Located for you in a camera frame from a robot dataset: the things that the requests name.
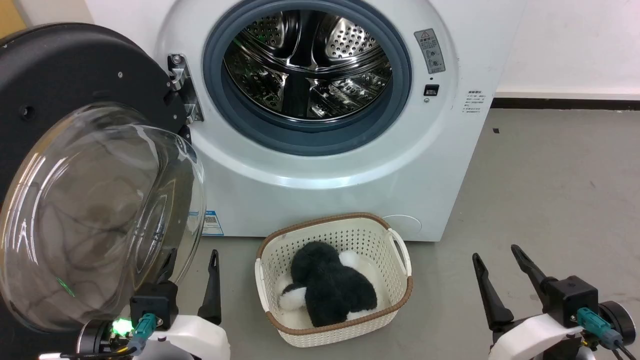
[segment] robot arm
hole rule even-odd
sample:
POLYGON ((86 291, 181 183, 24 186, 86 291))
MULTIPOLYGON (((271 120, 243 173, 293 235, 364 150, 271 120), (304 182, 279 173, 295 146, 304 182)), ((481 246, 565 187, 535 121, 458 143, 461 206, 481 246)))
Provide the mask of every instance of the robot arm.
POLYGON ((490 360, 595 360, 593 352, 599 345, 628 353, 625 345, 633 343, 636 329, 621 305, 613 301, 599 304, 598 290, 579 277, 557 280, 546 276, 519 246, 512 245, 511 251, 529 276, 543 314, 514 320, 491 284, 482 259, 474 254, 484 312, 493 332, 490 360))
POLYGON ((75 354, 42 354, 39 359, 229 360, 227 333, 219 326, 218 251, 211 254, 209 282, 198 316, 178 314, 178 287, 168 280, 175 255, 170 253, 157 282, 143 284, 131 297, 132 321, 91 320, 78 337, 75 354))

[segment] door hinge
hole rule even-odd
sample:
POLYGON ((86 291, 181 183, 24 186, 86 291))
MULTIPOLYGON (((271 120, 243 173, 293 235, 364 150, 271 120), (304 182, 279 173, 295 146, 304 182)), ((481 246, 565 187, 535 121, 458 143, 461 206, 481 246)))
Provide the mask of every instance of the door hinge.
POLYGON ((183 54, 169 54, 167 62, 171 72, 171 89, 177 92, 184 102, 184 110, 187 113, 186 124, 203 121, 200 101, 193 86, 187 58, 183 54))

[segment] concrete floor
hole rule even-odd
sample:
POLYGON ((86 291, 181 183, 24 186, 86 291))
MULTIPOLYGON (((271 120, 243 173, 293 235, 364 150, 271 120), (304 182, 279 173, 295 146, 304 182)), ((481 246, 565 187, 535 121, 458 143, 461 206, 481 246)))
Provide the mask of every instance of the concrete floor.
MULTIPOLYGON (((578 275, 599 289, 600 301, 617 300, 640 318, 639 234, 640 112, 492 110, 442 242, 408 244, 413 294, 387 327, 324 347, 288 345, 258 300, 256 239, 204 238, 179 307, 196 312, 218 249, 233 359, 486 359, 491 332, 474 252, 516 318, 541 305, 512 243, 547 275, 578 275)), ((640 356, 640 341, 630 349, 640 356)), ((597 357, 613 359, 606 350, 597 357)))

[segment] warning label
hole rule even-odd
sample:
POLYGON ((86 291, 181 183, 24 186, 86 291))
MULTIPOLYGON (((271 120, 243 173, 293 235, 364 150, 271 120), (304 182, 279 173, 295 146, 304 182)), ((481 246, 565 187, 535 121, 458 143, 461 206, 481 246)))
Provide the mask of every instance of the warning label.
POLYGON ((462 106, 462 112, 465 114, 476 114, 485 110, 487 96, 480 90, 469 90, 465 103, 462 106))
POLYGON ((204 236, 224 236, 220 221, 215 211, 207 210, 204 216, 204 226, 202 227, 202 235, 204 236))
POLYGON ((424 61, 427 63, 427 70, 430 74, 436 72, 443 72, 444 59, 442 58, 442 52, 440 50, 440 44, 438 38, 433 29, 420 30, 413 33, 415 39, 418 40, 420 50, 424 56, 424 61))

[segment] white washing machine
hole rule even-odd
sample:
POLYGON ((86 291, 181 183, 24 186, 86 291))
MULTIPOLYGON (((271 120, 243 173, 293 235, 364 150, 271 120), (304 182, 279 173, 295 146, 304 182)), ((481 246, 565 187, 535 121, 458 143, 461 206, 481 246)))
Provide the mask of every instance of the white washing machine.
POLYGON ((204 234, 367 211, 439 241, 525 0, 87 0, 183 86, 204 234))

